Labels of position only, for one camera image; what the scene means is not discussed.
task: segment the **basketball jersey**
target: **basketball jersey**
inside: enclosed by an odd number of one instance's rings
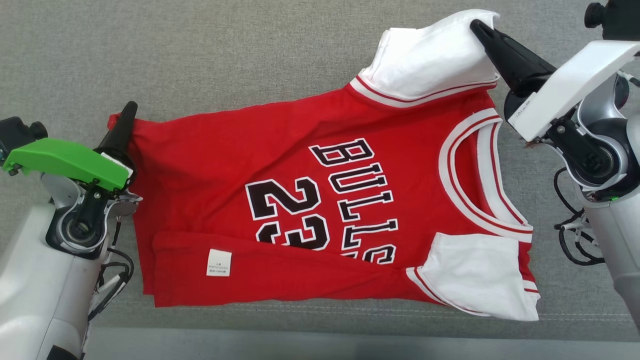
[[[500,180],[497,76],[468,30],[494,17],[391,29],[323,95],[136,119],[144,292],[156,306],[400,298],[537,320],[532,228]],[[475,46],[466,65],[418,61],[443,34]]]

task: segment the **gray floor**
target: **gray floor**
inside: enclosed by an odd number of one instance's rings
[[[42,121],[53,137],[98,144],[107,116],[129,100],[165,121],[320,94],[368,66],[389,27],[424,27],[467,8],[502,14],[501,30],[560,64],[598,30],[591,0],[0,0],[0,118]],[[631,68],[636,74],[640,67]],[[499,108],[504,85],[493,92]],[[346,334],[638,341],[604,266],[571,264],[552,225],[569,213],[551,180],[561,162],[500,134],[508,195],[536,228],[531,268],[540,321],[516,323],[403,300],[309,300],[154,309],[140,273],[98,319],[102,326]],[[568,183],[563,183],[569,190]],[[35,177],[0,177],[0,233],[46,201]],[[0,236],[0,251],[8,236]],[[121,249],[137,257],[130,222]]]
[[[640,343],[361,336],[302,332],[95,329],[86,360],[637,360]]]

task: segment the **red fabric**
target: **red fabric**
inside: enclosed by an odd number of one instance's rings
[[[438,177],[440,148],[460,121],[491,107],[484,89],[397,109],[368,100],[347,86],[299,101],[165,123],[136,119],[130,150],[138,178],[131,190],[144,198],[134,215],[144,293],[154,294],[157,306],[312,297],[432,302],[406,278],[405,269],[425,262],[436,232],[486,233],[462,216],[445,193]],[[110,126],[116,120],[113,115]],[[359,138],[366,139],[373,158],[326,167],[309,149]],[[337,193],[330,186],[332,174],[376,163],[386,185],[350,193]],[[477,180],[474,136],[460,145],[456,163],[469,198],[488,209]],[[313,210],[291,215],[271,201],[278,210],[276,218],[252,218],[246,184],[273,179],[301,200],[294,181],[302,177],[317,183],[321,202]],[[360,220],[342,220],[339,201],[384,191],[392,192],[392,202],[354,208]],[[302,218],[311,214],[326,219],[330,235],[326,248],[283,246],[285,232],[302,229]],[[258,242],[260,227],[276,220],[281,235],[275,245]],[[397,230],[359,234],[359,248],[342,250],[346,226],[389,220],[397,221]],[[305,238],[312,236],[309,230],[302,233]],[[396,247],[392,263],[362,260],[367,249],[388,244]],[[206,276],[209,249],[232,253],[230,277]],[[343,256],[351,251],[358,251],[358,259]],[[523,274],[530,275],[526,251],[521,252],[521,265]]]

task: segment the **care label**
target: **care label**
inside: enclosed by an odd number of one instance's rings
[[[231,274],[231,253],[215,249],[209,250],[207,276],[229,276]]]

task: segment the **green plastic bracket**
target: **green plastic bracket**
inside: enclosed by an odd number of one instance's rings
[[[79,143],[44,138],[11,151],[3,170],[20,165],[28,175],[36,170],[60,175],[90,184],[98,179],[98,186],[109,191],[122,189],[129,177],[124,167],[101,156]]]

